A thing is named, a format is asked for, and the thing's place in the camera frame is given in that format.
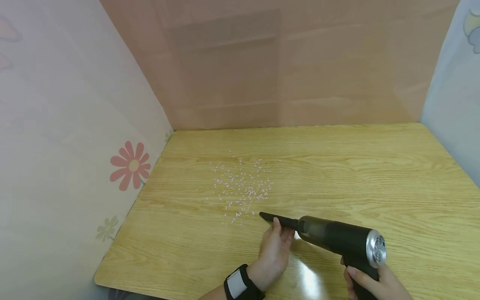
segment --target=hand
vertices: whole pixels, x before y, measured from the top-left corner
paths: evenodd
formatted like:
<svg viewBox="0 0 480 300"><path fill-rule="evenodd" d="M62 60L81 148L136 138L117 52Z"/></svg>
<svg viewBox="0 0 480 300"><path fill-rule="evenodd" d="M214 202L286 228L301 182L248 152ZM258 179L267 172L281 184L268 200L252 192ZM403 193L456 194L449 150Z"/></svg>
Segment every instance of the hand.
<svg viewBox="0 0 480 300"><path fill-rule="evenodd" d="M413 300L387 265L384 264L378 268L378 276L380 280L376 281L362 271L348 266L343 272L343 277L347 282L348 299L357 300L357 295L353 289L353 279L370 291L378 300Z"/></svg>
<svg viewBox="0 0 480 300"><path fill-rule="evenodd" d="M247 267L248 277L261 290L267 288L285 271L295 230L282 228L278 218L262 237L260 256Z"/></svg>

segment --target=wooden table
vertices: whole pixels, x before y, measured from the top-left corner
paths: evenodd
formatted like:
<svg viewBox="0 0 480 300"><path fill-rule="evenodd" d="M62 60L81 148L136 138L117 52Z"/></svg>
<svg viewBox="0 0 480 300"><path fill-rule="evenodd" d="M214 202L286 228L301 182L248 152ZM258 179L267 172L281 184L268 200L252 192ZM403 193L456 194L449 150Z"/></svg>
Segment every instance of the wooden table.
<svg viewBox="0 0 480 300"><path fill-rule="evenodd" d="M257 257L260 211L378 229L415 299L480 299L479 189L417 123L175 132L95 282L195 299ZM267 299L346 299L339 260L295 240Z"/></svg>

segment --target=black wristband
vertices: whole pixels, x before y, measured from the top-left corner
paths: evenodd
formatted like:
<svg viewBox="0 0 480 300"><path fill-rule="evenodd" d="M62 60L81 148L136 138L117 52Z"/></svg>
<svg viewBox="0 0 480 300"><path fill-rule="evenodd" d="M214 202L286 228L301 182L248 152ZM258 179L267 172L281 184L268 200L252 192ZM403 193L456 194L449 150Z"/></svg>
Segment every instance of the black wristband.
<svg viewBox="0 0 480 300"><path fill-rule="evenodd" d="M248 277L246 264L241 265L225 279L223 282L223 288L228 300L262 300L265 298L265 293L259 290L259 288Z"/></svg>

